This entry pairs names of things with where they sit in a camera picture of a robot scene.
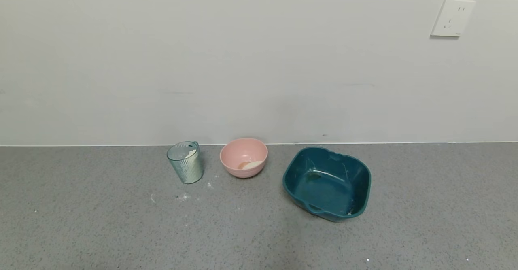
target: flour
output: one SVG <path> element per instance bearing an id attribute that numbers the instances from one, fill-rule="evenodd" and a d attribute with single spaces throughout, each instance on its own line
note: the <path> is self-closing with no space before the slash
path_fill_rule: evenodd
<path id="1" fill-rule="evenodd" d="M 178 198 L 178 199 L 179 199 L 179 200 L 181 200 L 181 201 L 184 201 L 184 200 L 187 200 L 187 198 L 191 198 L 191 197 L 189 196 L 189 194 L 187 194 L 187 193 L 183 193 L 183 195 L 182 195 L 182 196 L 178 196 L 178 197 L 176 197 L 176 198 Z"/>
<path id="2" fill-rule="evenodd" d="M 192 156 L 194 153 L 196 153 L 196 150 L 192 150 L 189 152 L 189 154 L 185 157 L 186 159 Z"/>
<path id="3" fill-rule="evenodd" d="M 255 161 L 255 162 L 250 162 L 248 164 L 246 164 L 244 167 L 243 167 L 243 170 L 246 170 L 246 169 L 251 169 L 253 167 L 257 167 L 258 165 L 260 165 L 263 161 Z"/>

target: speckled gray surface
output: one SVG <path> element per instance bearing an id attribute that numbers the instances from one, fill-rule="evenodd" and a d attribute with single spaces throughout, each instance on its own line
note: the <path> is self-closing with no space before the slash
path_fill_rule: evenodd
<path id="1" fill-rule="evenodd" d="M 292 203 L 302 145 L 269 146 L 247 180 L 203 146 L 192 185 L 166 147 L 0 148 L 0 269 L 516 269 L 518 144 L 324 147 L 370 168 L 363 215 Z"/>

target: basin handle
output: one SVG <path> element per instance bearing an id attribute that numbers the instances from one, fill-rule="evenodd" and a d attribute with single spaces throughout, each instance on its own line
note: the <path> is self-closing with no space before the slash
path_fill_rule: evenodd
<path id="1" fill-rule="evenodd" d="M 311 205 L 309 203 L 305 203 L 305 206 L 306 206 L 306 209 L 310 212 L 310 213 L 313 213 L 314 215 L 318 215 L 320 213 L 323 213 L 324 210 L 321 209 L 321 208 L 318 208 L 314 205 Z"/>

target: wall socket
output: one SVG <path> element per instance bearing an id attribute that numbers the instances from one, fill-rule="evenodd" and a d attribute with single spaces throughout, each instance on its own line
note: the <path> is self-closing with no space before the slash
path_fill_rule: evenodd
<path id="1" fill-rule="evenodd" d="M 468 24 L 475 1 L 444 0 L 432 36 L 461 36 Z"/>

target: measuring cup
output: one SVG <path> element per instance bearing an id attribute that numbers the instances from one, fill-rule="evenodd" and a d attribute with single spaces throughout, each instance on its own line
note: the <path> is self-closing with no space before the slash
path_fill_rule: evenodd
<path id="1" fill-rule="evenodd" d="M 202 178 L 203 167 L 198 142 L 177 143 L 167 151 L 167 159 L 183 183 L 191 184 Z"/>

